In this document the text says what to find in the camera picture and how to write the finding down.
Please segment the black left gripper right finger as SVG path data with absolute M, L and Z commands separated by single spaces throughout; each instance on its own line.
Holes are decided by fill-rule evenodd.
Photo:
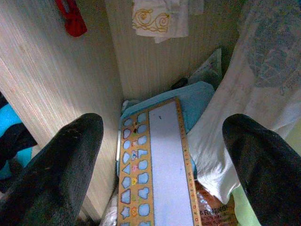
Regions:
M 262 226 L 301 224 L 301 157 L 276 132 L 244 114 L 222 135 L 246 197 Z

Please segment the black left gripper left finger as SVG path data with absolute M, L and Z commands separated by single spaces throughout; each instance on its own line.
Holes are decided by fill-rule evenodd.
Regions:
M 3 226 L 73 226 L 103 140 L 103 120 L 86 113 L 62 127 L 0 200 Z

